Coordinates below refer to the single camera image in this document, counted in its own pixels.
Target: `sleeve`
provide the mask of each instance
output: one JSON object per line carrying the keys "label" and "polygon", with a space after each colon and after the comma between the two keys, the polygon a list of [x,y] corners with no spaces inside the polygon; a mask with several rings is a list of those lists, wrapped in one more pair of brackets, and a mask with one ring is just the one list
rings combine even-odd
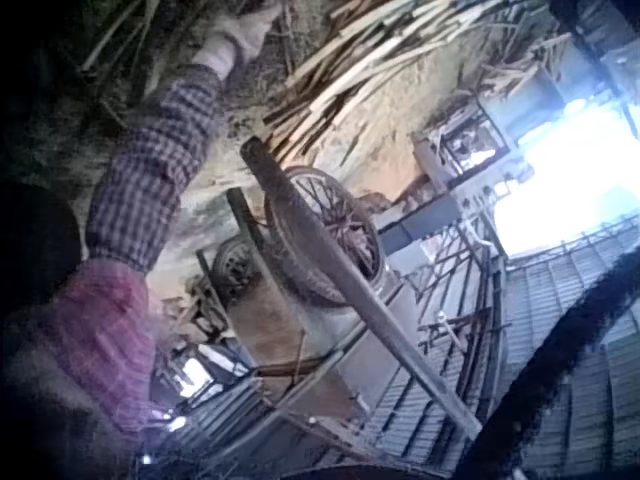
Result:
{"label": "sleeve", "polygon": [[139,108],[94,193],[86,230],[92,258],[148,273],[198,172],[215,131],[222,83],[188,65]]}

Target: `sky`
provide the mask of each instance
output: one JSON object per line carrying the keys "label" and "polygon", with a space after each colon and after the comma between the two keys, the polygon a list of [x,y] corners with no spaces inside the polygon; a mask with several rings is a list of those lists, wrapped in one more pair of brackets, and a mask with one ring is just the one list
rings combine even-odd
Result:
{"label": "sky", "polygon": [[535,175],[495,208],[510,256],[640,208],[640,142],[611,107],[567,113],[523,148]]}

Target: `wood debris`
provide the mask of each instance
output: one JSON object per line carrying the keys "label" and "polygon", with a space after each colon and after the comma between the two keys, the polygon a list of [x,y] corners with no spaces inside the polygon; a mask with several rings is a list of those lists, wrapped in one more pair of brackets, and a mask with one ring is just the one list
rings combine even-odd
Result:
{"label": "wood debris", "polygon": [[418,58],[522,0],[348,0],[329,14],[322,48],[285,83],[284,106],[265,118],[267,143],[287,166]]}

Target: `hand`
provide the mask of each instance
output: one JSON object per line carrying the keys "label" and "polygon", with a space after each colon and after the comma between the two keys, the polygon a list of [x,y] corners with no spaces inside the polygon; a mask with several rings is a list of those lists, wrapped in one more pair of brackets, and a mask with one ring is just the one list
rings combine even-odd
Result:
{"label": "hand", "polygon": [[193,59],[194,63],[207,65],[221,79],[229,75],[235,62],[241,57],[244,63],[254,60],[264,44],[264,38],[273,21],[282,12],[282,5],[274,5],[241,17],[222,15],[209,29],[207,40]]}

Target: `black hose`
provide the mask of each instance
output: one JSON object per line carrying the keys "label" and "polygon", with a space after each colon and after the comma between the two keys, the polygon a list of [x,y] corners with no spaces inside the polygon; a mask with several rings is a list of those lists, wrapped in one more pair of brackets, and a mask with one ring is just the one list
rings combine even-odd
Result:
{"label": "black hose", "polygon": [[453,476],[506,477],[518,466],[520,451],[533,439],[540,414],[557,393],[582,353],[598,344],[640,296],[640,245],[615,265],[558,320],[544,343],[511,384]]}

